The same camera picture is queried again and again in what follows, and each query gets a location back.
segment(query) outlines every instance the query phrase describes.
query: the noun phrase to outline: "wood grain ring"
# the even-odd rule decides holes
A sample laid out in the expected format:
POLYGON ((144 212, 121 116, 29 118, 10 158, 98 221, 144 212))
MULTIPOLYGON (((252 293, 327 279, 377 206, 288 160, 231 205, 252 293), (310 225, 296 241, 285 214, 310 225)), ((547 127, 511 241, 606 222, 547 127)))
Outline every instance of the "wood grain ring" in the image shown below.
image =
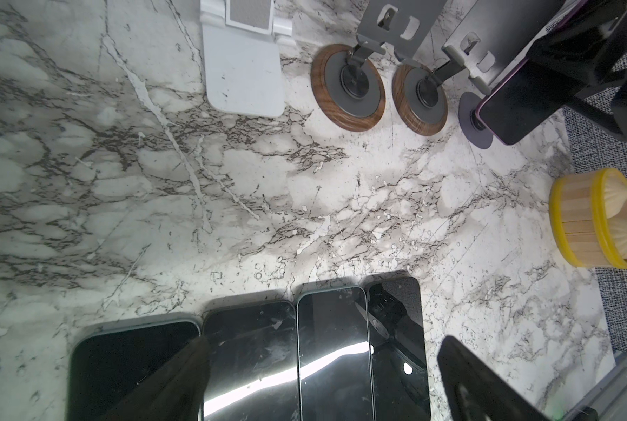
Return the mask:
POLYGON ((328 87, 325 84, 325 65, 328 62, 328 59, 338 53, 340 51, 350 51, 351 47, 343 44, 332 44, 324 47, 316 58, 311 63, 311 88, 314 91, 313 96, 316 97, 316 102, 323 113, 328 116, 333 123, 341 127, 342 129, 350 130, 350 131, 366 131, 370 130, 374 127, 377 122, 384 115, 384 109, 386 106, 386 95, 384 91, 384 84, 382 83, 382 79, 379 76, 379 72, 374 67, 374 65, 367 60, 369 67, 372 69, 375 77, 377 78, 377 82, 379 83, 379 106, 377 106, 377 111, 372 113, 372 115, 363 117, 362 119, 356 116, 352 116, 347 114, 339 105, 335 103, 335 101, 330 96, 328 92, 328 87))
MULTIPOLYGON (((422 66, 424 70, 430 72, 430 69, 426 66, 422 66)), ((447 106, 447 97, 444 97, 444 114, 440 121, 435 124, 429 124, 427 122, 422 121, 417 115, 412 111, 412 107, 409 106, 409 102, 407 101, 407 97, 404 95, 404 80, 407 77, 407 73, 410 72, 414 67, 403 64, 398 68, 398 71, 393 75, 393 103, 398 109, 398 114, 402 118, 402 121, 416 134, 422 136, 432 136, 436 134, 438 131, 442 130, 444 127, 444 123, 447 121, 447 114, 449 113, 449 109, 447 106)))

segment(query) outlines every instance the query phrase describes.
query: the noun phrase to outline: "yellow rim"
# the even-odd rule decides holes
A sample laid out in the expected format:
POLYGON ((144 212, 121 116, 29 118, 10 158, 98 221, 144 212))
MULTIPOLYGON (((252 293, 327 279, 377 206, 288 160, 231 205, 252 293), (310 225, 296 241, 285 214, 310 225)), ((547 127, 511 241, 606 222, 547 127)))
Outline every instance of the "yellow rim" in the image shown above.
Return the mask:
POLYGON ((586 267, 573 253, 566 240, 566 233, 562 225, 563 182, 563 179, 558 179, 553 183, 552 190, 550 190, 549 214, 552 236, 555 238, 557 248, 560 249, 560 253, 568 263, 577 267, 586 267))
POLYGON ((613 236, 611 235, 608 220, 606 219, 604 181, 607 176, 615 176, 627 184, 625 176, 615 168, 605 168, 596 172, 590 193, 592 198, 592 222, 595 225, 596 239, 599 241, 599 246, 604 256, 606 256, 606 259, 618 269, 627 269, 627 260, 623 259, 618 249, 615 248, 613 236))

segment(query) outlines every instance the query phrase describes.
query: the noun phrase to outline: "gray carpet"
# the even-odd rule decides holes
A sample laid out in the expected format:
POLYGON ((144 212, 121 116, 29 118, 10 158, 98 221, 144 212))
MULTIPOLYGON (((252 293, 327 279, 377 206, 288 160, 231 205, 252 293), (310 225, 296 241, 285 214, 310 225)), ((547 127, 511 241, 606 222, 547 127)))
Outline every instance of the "gray carpet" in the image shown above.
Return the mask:
MULTIPOLYGON (((608 104, 614 94, 615 89, 610 89, 588 102, 610 112, 608 104)), ((627 177, 627 143, 613 139, 568 107, 563 112, 576 172, 614 167, 627 177)), ((627 270, 597 269, 596 276, 613 349, 627 352, 627 270)))

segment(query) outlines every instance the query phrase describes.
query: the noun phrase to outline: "marble tabletop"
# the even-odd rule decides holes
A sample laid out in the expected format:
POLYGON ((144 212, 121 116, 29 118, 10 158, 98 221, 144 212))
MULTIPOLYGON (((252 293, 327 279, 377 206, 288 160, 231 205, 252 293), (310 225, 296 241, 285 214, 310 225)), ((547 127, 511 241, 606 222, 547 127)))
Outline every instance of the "marble tabletop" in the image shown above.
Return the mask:
MULTIPOLYGON (((417 58, 472 0, 445 6, 417 58)), ((202 315, 225 296, 408 272, 419 280, 434 420, 454 335, 548 416, 614 365, 596 278, 568 265, 547 214, 572 171, 556 113, 513 147, 471 147, 450 113, 415 135, 387 98, 364 133, 331 123, 309 68, 353 42, 358 0, 278 0, 295 25, 277 119, 208 105, 196 0, 0 0, 0 420, 59 420, 87 326, 202 315)), ((390 93, 396 61, 372 56, 390 93)))

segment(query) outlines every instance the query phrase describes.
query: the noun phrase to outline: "gray disc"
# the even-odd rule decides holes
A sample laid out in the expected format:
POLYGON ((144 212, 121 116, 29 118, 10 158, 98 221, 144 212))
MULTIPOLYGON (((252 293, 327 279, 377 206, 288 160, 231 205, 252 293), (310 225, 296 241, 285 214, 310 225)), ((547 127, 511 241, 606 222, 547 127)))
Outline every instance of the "gray disc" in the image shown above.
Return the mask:
POLYGON ((347 65, 347 54, 346 51, 340 51, 330 56, 325 64, 325 85, 328 88, 330 97, 335 101, 335 104, 339 105, 339 108, 342 108, 346 113, 354 117, 364 119, 374 114, 377 108, 379 108, 379 101, 381 100, 379 81, 366 61, 361 66, 361 69, 368 77, 368 93, 360 99, 347 94, 342 87, 341 81, 342 69, 347 65))
POLYGON ((469 142, 480 149, 487 149, 491 146, 491 141, 494 140, 494 134, 486 127, 483 129, 476 127, 473 122, 473 113, 480 101, 482 98, 472 92, 464 92, 458 102, 458 122, 469 142))
POLYGON ((404 79, 404 96, 412 112, 419 117, 419 120, 427 124, 437 124, 446 113, 445 105, 447 100, 441 86, 437 87, 437 104, 432 107, 425 106, 417 96, 417 84, 424 79, 428 72, 420 67, 411 69, 404 79))

